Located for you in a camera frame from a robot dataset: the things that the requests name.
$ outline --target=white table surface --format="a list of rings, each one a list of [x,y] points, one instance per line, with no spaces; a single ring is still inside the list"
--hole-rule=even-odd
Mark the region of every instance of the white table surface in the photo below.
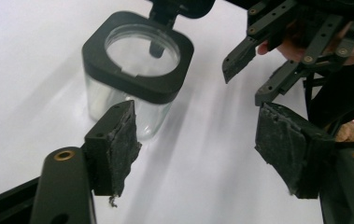
[[[145,0],[0,0],[0,193],[40,175],[44,158],[80,147],[89,119],[81,47],[112,13],[147,16]],[[244,38],[246,11],[217,0],[202,19],[178,17],[195,46],[185,84],[157,136],[143,142],[98,223],[322,223],[319,200],[290,196],[254,149],[256,90],[284,59],[255,58],[230,84],[224,57]],[[299,83],[277,103],[304,116]]]

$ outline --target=black metal bracket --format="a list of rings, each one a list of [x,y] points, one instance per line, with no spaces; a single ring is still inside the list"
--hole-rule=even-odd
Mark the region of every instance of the black metal bracket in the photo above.
[[[149,13],[149,19],[156,21],[170,29],[174,27],[177,15],[191,19],[203,17],[211,10],[215,0],[149,0],[153,3]],[[164,48],[158,44],[151,43],[149,52],[155,58],[161,58]]]
[[[95,223],[92,190],[121,196],[138,156],[134,108],[134,101],[112,106],[83,147],[50,153],[39,178],[0,194],[0,224]]]
[[[272,50],[282,43],[286,27],[297,20],[306,32],[302,45],[306,46],[298,63],[284,63],[262,85],[255,96],[255,104],[272,102],[285,94],[301,77],[324,71],[339,70],[354,48],[354,1],[261,1],[248,10],[247,37],[223,61],[226,83],[237,75],[256,56],[255,48],[263,41]],[[325,52],[333,37],[351,21],[347,33],[334,52]]]

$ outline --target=screw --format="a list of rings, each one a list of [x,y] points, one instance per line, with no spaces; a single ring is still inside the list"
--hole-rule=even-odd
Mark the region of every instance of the screw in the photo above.
[[[304,61],[307,63],[311,63],[311,62],[313,62],[313,58],[311,56],[305,56]]]
[[[72,150],[64,150],[64,151],[61,151],[61,152],[57,153],[54,156],[54,159],[56,161],[67,161],[67,160],[71,159],[74,156],[75,156],[75,152],[74,151],[72,151]]]
[[[348,54],[347,49],[339,49],[337,52],[339,52],[339,54],[342,54],[342,55]]]
[[[250,34],[255,34],[255,32],[256,32],[255,28],[249,28],[248,31]]]

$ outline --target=finger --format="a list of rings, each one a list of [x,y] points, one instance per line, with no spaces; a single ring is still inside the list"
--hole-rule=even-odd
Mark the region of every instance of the finger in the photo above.
[[[267,45],[268,45],[268,42],[266,40],[258,46],[257,52],[259,55],[266,54],[269,51],[269,50],[267,50]]]
[[[304,49],[299,48],[288,38],[284,39],[282,45],[278,46],[277,49],[285,58],[293,60],[296,63],[301,61],[304,55]]]

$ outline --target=jar lid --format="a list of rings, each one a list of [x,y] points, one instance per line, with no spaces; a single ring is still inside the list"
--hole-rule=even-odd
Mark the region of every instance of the jar lid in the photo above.
[[[215,0],[149,0],[153,8],[161,8],[164,14],[179,14],[187,18],[197,19],[203,17],[211,10]]]
[[[169,50],[169,56],[176,62],[175,65],[166,68],[164,74],[159,71],[155,71],[155,74],[151,74],[150,71],[135,71],[136,74],[134,71],[128,71],[123,63],[133,61],[136,55],[130,53],[125,57],[118,57],[112,52],[107,52],[107,49],[122,39],[132,37],[148,40],[151,47],[154,44],[160,45],[158,47],[164,51]],[[144,49],[145,53],[150,54],[149,49],[150,47]],[[124,54],[134,50],[139,49],[128,46],[118,52]],[[166,104],[177,97],[192,54],[193,44],[185,35],[156,21],[126,11],[111,15],[86,41],[82,49],[84,69],[90,77],[154,104]],[[153,60],[159,59],[158,57],[159,55],[153,55]]]

